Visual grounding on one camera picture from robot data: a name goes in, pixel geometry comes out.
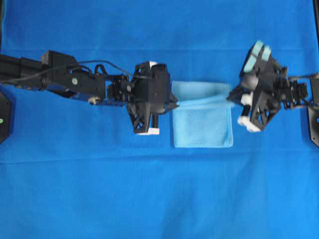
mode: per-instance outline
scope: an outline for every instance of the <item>blue table surface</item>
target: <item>blue table surface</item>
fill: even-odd
[[[154,60],[178,81],[236,86],[258,39],[291,75],[319,69],[310,0],[7,0],[2,31],[2,54],[39,60],[50,49],[130,71]],[[252,134],[237,106],[232,148],[177,149],[171,114],[159,136],[136,136],[125,108],[1,90],[15,100],[0,145],[1,239],[319,238],[305,109]]]

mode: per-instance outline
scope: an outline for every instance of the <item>screw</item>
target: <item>screw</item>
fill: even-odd
[[[77,85],[77,84],[78,84],[78,79],[72,78],[72,84],[73,84],[73,85]]]

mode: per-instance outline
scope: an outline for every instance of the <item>mounting plate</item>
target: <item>mounting plate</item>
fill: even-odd
[[[319,112],[308,108],[308,119],[311,141],[319,147]]]

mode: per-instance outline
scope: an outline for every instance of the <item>folded cloth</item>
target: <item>folded cloth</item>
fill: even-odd
[[[173,110],[174,145],[180,148],[233,146],[230,85],[173,81],[179,107]]]

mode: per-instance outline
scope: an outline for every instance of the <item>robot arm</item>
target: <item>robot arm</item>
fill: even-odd
[[[238,123],[250,132],[262,131],[281,109],[307,107],[312,141],[319,146],[319,75],[288,77],[287,67],[272,58],[269,46],[261,41],[250,49],[241,70],[241,83],[228,100],[244,107]],[[306,100],[307,85],[298,79],[310,79],[313,101]]]
[[[101,64],[94,72],[82,65],[92,62],[108,63],[126,75],[109,75]],[[158,128],[158,115],[177,107],[166,65],[154,62],[137,65],[132,75],[107,61],[77,62],[73,56],[54,51],[46,52],[41,61],[0,55],[0,83],[47,90],[92,105],[126,105],[134,133],[149,133],[151,117],[152,126]]]

